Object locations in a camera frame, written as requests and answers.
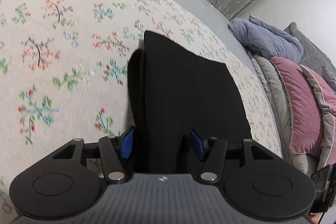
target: pink pillow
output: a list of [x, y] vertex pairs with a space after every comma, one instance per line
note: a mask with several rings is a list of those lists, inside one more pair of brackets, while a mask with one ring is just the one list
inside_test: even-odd
[[302, 66], [302, 71], [313, 88], [313, 92], [322, 113], [324, 138], [318, 170], [336, 162], [336, 95], [327, 82], [311, 69]]
[[271, 57], [269, 60], [278, 70], [288, 95], [292, 120], [291, 152], [320, 157], [322, 115], [310, 84], [301, 67], [294, 62], [282, 57]]

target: gray pillow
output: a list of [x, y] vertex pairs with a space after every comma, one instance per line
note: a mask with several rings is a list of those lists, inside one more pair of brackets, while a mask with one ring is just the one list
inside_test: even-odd
[[331, 87], [333, 92], [336, 93], [336, 80], [332, 77], [330, 71], [325, 66], [322, 68], [322, 78], [327, 82], [328, 86]]
[[295, 22], [289, 24], [289, 26], [284, 29], [284, 31], [291, 36], [296, 37], [304, 48], [303, 56], [299, 62], [299, 65], [304, 65], [321, 76], [322, 68], [325, 66], [332, 75], [336, 76], [336, 68], [331, 63], [328, 56], [326, 56], [325, 53], [323, 53], [302, 32], [297, 29]]

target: bedding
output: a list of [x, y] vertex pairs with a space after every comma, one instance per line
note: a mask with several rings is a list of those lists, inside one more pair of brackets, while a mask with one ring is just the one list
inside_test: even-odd
[[269, 60], [258, 55], [255, 55], [253, 59], [254, 61], [251, 61], [253, 65], [256, 65], [258, 76], [264, 78], [261, 82], [264, 87], [269, 90], [266, 94], [268, 100], [271, 102], [273, 113], [276, 118], [283, 151], [283, 159], [310, 176], [316, 172], [319, 159], [310, 154], [293, 154], [289, 149], [292, 129], [286, 88], [273, 64]]
[[322, 78], [327, 82], [328, 86], [333, 90], [333, 92], [336, 93], [336, 80], [331, 75], [331, 72], [327, 69], [326, 66], [323, 66], [322, 68]]
[[253, 16], [249, 21], [235, 18], [228, 28], [244, 47], [267, 59], [280, 56], [297, 64], [302, 57], [303, 47], [295, 37]]
[[322, 75], [322, 69], [325, 66], [332, 73], [333, 78], [336, 78], [336, 68], [331, 63], [330, 59], [302, 32], [300, 32], [300, 30], [298, 30], [295, 22], [289, 24], [284, 31], [297, 38], [304, 48], [302, 58], [299, 62], [300, 65], [304, 65], [312, 69], [319, 75]]
[[[8, 188], [17, 174], [73, 138], [96, 142], [133, 124], [127, 62], [145, 30], [225, 63], [253, 139], [281, 156], [255, 73], [173, 0], [1, 0], [0, 23], [1, 224], [16, 216]], [[174, 71], [167, 77], [179, 88]]]
[[270, 61], [275, 65], [288, 94], [292, 121], [291, 152], [319, 157], [323, 123], [310, 84], [301, 67], [294, 62], [281, 57], [272, 57]]
[[336, 163], [336, 95], [328, 84], [313, 70], [301, 65], [303, 74], [313, 88], [323, 119], [322, 153], [318, 169]]

